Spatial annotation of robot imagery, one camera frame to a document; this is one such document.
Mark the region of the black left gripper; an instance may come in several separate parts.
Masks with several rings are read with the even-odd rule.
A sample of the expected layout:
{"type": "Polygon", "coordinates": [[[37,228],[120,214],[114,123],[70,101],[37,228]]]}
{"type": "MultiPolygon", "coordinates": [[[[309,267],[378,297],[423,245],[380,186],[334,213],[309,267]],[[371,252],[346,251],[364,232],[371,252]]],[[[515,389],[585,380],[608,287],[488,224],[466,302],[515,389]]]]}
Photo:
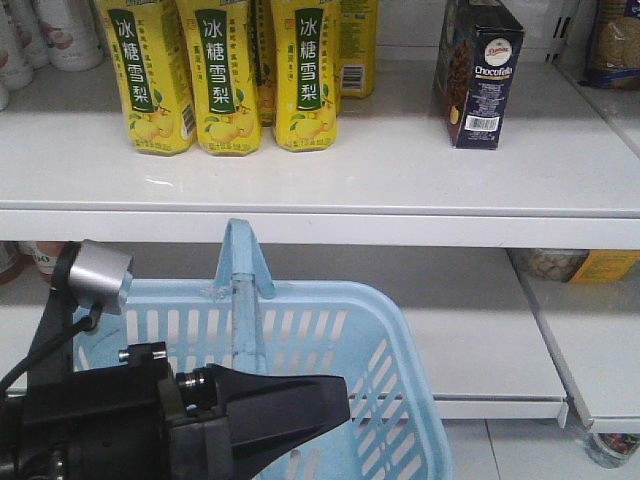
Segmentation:
{"type": "Polygon", "coordinates": [[[237,372],[175,374],[155,345],[1,404],[4,479],[235,479],[237,372]]]}

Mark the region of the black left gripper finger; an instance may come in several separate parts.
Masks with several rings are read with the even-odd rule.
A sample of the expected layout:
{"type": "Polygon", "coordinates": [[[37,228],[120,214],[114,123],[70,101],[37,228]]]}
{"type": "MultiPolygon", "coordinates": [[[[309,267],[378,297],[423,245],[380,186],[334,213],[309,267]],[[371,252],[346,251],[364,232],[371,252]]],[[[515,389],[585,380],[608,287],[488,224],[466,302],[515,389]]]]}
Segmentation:
{"type": "Polygon", "coordinates": [[[209,364],[177,375],[179,475],[257,475],[350,419],[341,376],[264,376],[209,364]]]}

